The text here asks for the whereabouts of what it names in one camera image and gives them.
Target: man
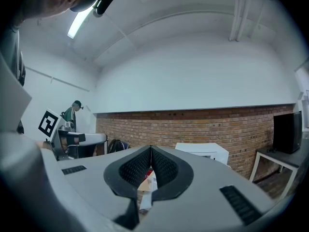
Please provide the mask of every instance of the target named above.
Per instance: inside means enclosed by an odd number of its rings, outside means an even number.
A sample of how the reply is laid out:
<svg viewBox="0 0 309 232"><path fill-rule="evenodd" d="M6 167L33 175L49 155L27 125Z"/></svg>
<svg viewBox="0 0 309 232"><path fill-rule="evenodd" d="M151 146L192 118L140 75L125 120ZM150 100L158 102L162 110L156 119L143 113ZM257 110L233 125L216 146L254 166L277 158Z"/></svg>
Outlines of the man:
<svg viewBox="0 0 309 232"><path fill-rule="evenodd" d="M50 17L61 14L68 9L74 12L80 12L88 9L96 0L24 0L19 10L8 25L2 41L0 43L0 54L2 54L7 66L13 72L21 85L24 85L26 72L23 63L23 56L19 49L20 25L29 18ZM17 128L19 133L24 129L21 123ZM37 142L39 147L50 148L45 142Z"/></svg>
<svg viewBox="0 0 309 232"><path fill-rule="evenodd" d="M76 116L75 112L78 112L82 104L80 101L74 101L71 107L69 107L63 115L63 118L67 122L71 122L71 127L76 130Z"/></svg>

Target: white table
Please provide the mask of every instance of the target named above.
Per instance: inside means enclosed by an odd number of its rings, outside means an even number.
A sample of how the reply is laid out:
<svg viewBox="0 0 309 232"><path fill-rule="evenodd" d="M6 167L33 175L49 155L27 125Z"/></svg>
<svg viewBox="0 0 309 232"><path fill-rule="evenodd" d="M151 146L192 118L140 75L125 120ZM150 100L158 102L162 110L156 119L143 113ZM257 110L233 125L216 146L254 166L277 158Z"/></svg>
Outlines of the white table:
<svg viewBox="0 0 309 232"><path fill-rule="evenodd" d="M283 167L292 170L289 181L286 184L281 196L279 197L280 201L286 196L286 194L290 190L290 187L295 179L295 176L297 174L300 165L304 162L309 153L309 140L303 139L301 148L292 154L286 154L280 151L269 151L269 149L270 147L264 147L257 150L255 163L249 180L251 182L253 181L261 157L264 157L270 161L279 164L280 172L282 171Z"/></svg>

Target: red brick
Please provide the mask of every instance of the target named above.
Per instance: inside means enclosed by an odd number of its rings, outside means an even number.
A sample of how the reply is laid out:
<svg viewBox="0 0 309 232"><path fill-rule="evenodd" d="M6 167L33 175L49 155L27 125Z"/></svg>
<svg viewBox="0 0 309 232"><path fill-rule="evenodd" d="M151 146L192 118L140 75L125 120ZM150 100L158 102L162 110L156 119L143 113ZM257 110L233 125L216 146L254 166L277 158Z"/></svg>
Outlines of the red brick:
<svg viewBox="0 0 309 232"><path fill-rule="evenodd" d="M232 169L249 178L256 149L272 142L273 116L291 112L293 105L98 114L96 130L130 146L217 143L229 151ZM276 168L261 163L256 176Z"/></svg>

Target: pipe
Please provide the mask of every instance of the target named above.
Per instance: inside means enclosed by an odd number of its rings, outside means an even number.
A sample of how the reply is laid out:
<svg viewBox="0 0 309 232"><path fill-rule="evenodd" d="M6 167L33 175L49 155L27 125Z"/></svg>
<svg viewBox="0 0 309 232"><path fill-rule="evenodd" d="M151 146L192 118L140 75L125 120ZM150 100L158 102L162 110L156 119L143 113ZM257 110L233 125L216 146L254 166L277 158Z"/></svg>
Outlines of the pipe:
<svg viewBox="0 0 309 232"><path fill-rule="evenodd" d="M235 40L236 28L237 28L238 23L239 23L242 4L243 4L243 0L239 0L239 3L238 3L238 12L237 12L237 16L236 16L236 25L235 25L234 33L233 33L233 35L232 35L232 40Z"/></svg>
<svg viewBox="0 0 309 232"><path fill-rule="evenodd" d="M236 41L238 41L238 42L240 41L240 37L241 37L242 31L245 28L246 20L247 20L249 9L250 9L250 4L251 4L251 0L246 0L246 2L245 2L245 11L244 11L244 13L242 15L241 23L240 23L240 28L239 28L239 31L238 31L238 34L237 34L237 37L236 37Z"/></svg>
<svg viewBox="0 0 309 232"><path fill-rule="evenodd" d="M235 0L233 26L232 26L232 30L231 30L230 37L228 38L229 41L232 41L232 40L233 40L233 37L234 37L234 35L235 35L235 30L236 30L236 17L237 17L237 13L238 13L238 5L239 5L239 1L238 1L238 0Z"/></svg>

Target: speaker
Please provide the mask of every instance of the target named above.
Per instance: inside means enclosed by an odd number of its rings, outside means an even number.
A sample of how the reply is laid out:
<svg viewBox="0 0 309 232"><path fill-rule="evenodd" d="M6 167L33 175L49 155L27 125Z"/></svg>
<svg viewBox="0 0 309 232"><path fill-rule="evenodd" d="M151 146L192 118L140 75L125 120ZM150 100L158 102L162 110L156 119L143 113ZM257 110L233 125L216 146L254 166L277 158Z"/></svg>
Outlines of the speaker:
<svg viewBox="0 0 309 232"><path fill-rule="evenodd" d="M302 114L274 116L274 141L272 147L278 151L292 154L301 146Z"/></svg>

